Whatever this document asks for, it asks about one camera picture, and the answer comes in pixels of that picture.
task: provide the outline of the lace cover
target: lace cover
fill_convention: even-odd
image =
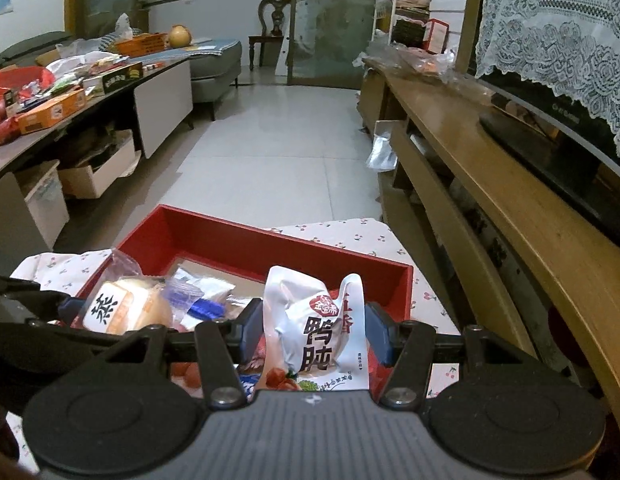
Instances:
[[[484,0],[476,62],[578,99],[620,156],[620,0]]]

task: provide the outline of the tile grout line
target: tile grout line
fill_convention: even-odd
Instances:
[[[332,208],[332,196],[330,195],[330,179],[328,178],[328,167],[325,165],[325,157],[321,158],[322,164],[324,165],[324,174],[325,174],[325,186],[328,189],[328,202],[330,203],[330,215],[332,216],[332,220],[334,220],[334,209]]]

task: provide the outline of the red logo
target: red logo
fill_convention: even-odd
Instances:
[[[310,300],[310,308],[324,317],[334,317],[339,314],[339,309],[330,296],[317,296]]]

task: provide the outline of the tiled floor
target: tiled floor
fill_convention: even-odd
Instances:
[[[365,167],[354,91],[241,86],[211,123],[180,126],[135,173],[97,201],[70,205],[55,247],[81,252],[119,242],[158,203],[259,227],[381,214]]]

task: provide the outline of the gray ottoman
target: gray ottoman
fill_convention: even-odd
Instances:
[[[215,101],[225,94],[232,81],[238,85],[241,73],[241,43],[223,51],[221,56],[197,56],[190,59],[192,101],[208,103],[210,117],[215,120]]]

